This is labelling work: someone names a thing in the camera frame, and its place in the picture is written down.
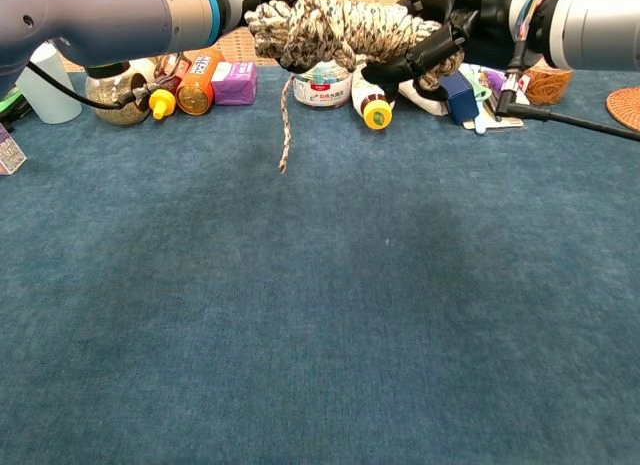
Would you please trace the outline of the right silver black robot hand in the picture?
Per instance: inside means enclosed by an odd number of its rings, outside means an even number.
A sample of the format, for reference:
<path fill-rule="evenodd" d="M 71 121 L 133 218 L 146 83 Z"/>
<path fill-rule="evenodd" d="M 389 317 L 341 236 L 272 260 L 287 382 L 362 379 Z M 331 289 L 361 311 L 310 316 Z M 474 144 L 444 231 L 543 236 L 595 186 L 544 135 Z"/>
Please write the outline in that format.
<path fill-rule="evenodd" d="M 440 28 L 383 63 L 369 62 L 363 77 L 377 85 L 417 79 L 448 59 L 504 69 L 513 57 L 518 19 L 531 0 L 399 0 L 408 13 Z"/>

